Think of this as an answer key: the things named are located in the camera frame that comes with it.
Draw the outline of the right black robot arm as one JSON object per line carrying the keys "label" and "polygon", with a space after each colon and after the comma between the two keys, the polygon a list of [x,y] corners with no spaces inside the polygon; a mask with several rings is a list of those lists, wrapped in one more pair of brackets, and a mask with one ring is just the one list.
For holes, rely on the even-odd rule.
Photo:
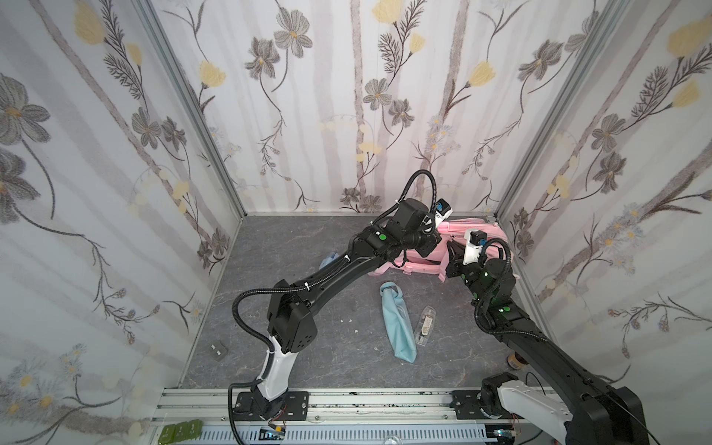
{"label": "right black robot arm", "polygon": [[447,244],[446,276],[472,294],[478,328],[519,354],[550,384],[554,395],[530,389],[511,373],[485,378],[478,408],[490,418],[515,415],[561,444],[650,444],[640,398],[588,371],[545,336],[512,300],[511,250],[501,238]]}

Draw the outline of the pink backpack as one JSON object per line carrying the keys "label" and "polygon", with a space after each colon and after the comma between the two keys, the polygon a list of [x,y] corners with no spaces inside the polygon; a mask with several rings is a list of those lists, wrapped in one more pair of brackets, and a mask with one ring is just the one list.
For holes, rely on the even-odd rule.
{"label": "pink backpack", "polygon": [[469,229],[485,232],[489,238],[499,237],[507,241],[506,233],[496,222],[486,222],[480,218],[445,221],[438,228],[441,234],[441,241],[428,256],[423,257],[415,250],[408,250],[406,261],[403,260],[403,255],[400,255],[397,258],[396,265],[385,263],[368,275],[373,277],[383,276],[388,270],[398,270],[408,276],[410,274],[430,274],[431,276],[437,276],[441,282],[444,282],[447,278],[446,268],[450,262],[447,243],[454,241],[464,248],[465,241],[467,241],[465,235]]}

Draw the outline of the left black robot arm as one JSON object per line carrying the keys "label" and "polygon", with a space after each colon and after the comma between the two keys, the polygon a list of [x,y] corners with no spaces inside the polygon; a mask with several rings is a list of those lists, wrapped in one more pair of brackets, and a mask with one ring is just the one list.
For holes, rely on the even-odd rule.
{"label": "left black robot arm", "polygon": [[[235,297],[231,313],[244,332],[267,348],[263,369],[250,382],[228,386],[228,422],[236,443],[244,441],[237,430],[234,391],[248,389],[258,407],[257,417],[272,419],[285,409],[289,377],[302,350],[315,339],[315,316],[339,292],[385,264],[404,267],[408,252],[428,256],[441,236],[437,216],[450,208],[438,204],[437,183],[433,174],[421,169],[406,182],[396,203],[385,210],[360,233],[354,235],[337,259],[318,272],[293,284],[281,281],[274,287],[250,289]],[[240,304],[254,296],[269,295],[268,333],[249,326],[240,314]]]}

